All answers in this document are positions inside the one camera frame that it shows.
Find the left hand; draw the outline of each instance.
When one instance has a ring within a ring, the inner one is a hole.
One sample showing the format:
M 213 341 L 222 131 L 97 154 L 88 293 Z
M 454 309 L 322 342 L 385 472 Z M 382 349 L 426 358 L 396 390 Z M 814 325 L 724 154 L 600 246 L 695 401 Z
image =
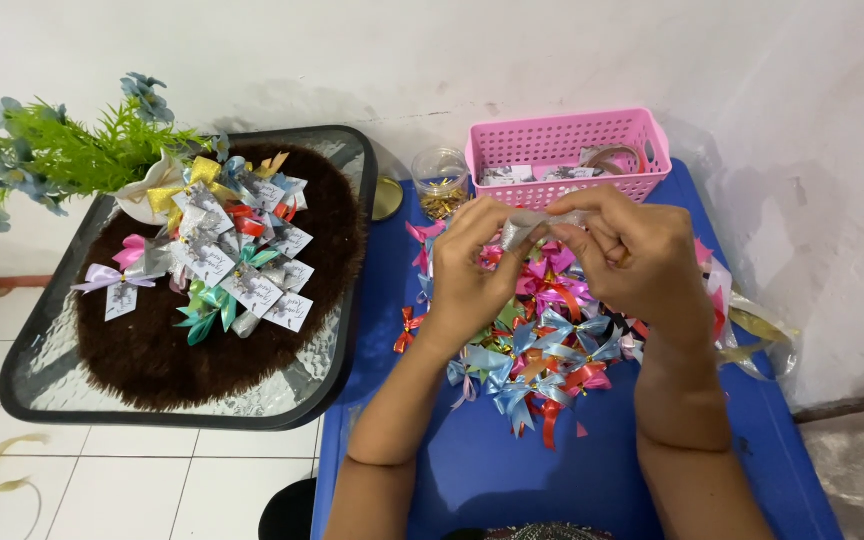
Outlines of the left hand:
M 478 258 L 515 211 L 492 197 L 479 197 L 455 213 L 451 227 L 435 241 L 435 289 L 419 340 L 446 347 L 451 356 L 492 324 L 512 299 L 522 263 L 546 231 L 537 228 L 514 251 L 505 252 L 494 271 L 479 266 Z

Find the pink plastic basket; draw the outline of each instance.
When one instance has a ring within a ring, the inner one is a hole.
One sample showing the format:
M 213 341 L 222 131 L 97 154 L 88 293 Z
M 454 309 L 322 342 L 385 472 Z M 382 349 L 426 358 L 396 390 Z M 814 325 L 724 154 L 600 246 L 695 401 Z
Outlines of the pink plastic basket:
M 578 166 L 584 146 L 626 144 L 638 151 L 637 161 L 618 153 L 611 161 L 630 174 L 598 178 L 536 181 L 514 185 L 481 185 L 483 171 L 502 166 L 531 165 L 535 178 L 554 166 Z M 672 170 L 666 133 L 647 108 L 618 108 L 528 120 L 475 124 L 468 130 L 465 160 L 476 192 L 512 206 L 540 211 L 566 193 L 614 184 L 641 203 Z

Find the clear plastic jar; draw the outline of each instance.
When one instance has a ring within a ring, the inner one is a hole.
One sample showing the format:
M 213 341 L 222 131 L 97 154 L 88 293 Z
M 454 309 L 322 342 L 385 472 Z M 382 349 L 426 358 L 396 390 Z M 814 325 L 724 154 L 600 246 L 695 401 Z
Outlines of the clear plastic jar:
M 431 219 L 446 219 L 469 200 L 469 166 L 454 148 L 433 148 L 415 156 L 412 182 L 418 204 Z

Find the white flower pot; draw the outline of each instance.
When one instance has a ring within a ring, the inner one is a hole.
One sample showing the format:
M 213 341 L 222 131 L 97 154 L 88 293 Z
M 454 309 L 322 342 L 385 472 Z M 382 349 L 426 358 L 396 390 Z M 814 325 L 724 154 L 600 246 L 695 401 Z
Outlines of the white flower pot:
M 180 160 L 163 150 L 162 159 L 151 166 L 145 179 L 134 181 L 114 193 L 109 193 L 109 195 L 115 197 L 115 202 L 118 203 L 122 212 L 135 221 L 148 225 L 165 225 L 169 222 L 168 211 L 153 213 L 149 199 L 146 198 L 146 191 L 155 188 L 184 186 L 184 168 L 185 166 Z

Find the blue plastic table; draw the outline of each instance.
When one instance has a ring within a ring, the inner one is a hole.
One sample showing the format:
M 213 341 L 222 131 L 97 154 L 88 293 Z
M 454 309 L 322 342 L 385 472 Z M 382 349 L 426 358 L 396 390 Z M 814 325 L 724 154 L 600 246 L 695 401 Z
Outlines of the blue plastic table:
M 412 182 L 403 182 L 402 187 L 402 209 L 374 225 L 368 239 L 355 363 L 342 395 L 325 413 L 322 428 L 313 539 L 326 530 L 351 426 L 399 358 L 392 346 L 402 332 L 402 308 L 416 306 L 416 313 L 425 312 L 416 304 L 420 288 L 411 265 L 419 243 L 404 224 L 429 222 L 420 213 Z M 647 202 L 688 209 L 696 236 L 725 262 L 681 161 L 675 160 L 672 173 Z M 740 328 L 736 333 L 740 342 L 749 338 Z M 766 358 L 758 358 L 756 364 L 763 373 L 770 372 Z M 662 538 L 636 459 L 632 397 L 639 370 L 636 362 L 610 367 L 610 390 L 590 391 L 576 399 L 574 413 L 562 411 L 556 423 L 557 451 L 545 448 L 540 431 L 526 429 L 516 440 L 491 398 L 480 397 L 450 412 L 461 387 L 445 382 L 418 451 L 409 538 L 436 540 L 462 528 L 538 521 L 587 525 L 609 531 L 618 540 Z M 735 451 L 778 538 L 841 539 L 779 386 L 757 381 L 735 365 L 722 370 L 721 380 L 729 396 Z M 575 436 L 576 418 L 588 436 Z

